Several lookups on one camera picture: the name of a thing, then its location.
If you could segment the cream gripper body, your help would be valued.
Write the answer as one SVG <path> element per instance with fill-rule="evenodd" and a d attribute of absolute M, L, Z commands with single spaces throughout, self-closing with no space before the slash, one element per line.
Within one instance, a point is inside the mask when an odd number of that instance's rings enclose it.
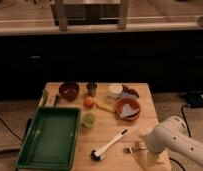
<path fill-rule="evenodd" d="M 134 159 L 142 168 L 151 168 L 157 165 L 159 156 L 151 153 L 144 142 L 137 141 Z"/>

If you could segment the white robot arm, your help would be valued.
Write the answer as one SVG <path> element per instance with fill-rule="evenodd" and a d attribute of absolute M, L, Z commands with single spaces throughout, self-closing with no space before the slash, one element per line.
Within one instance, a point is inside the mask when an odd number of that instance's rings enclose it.
<path fill-rule="evenodd" d="M 150 132 L 139 133 L 139 137 L 153 155 L 170 149 L 203 167 L 203 143 L 187 136 L 186 130 L 186 123 L 181 117 L 171 116 L 156 124 Z"/>

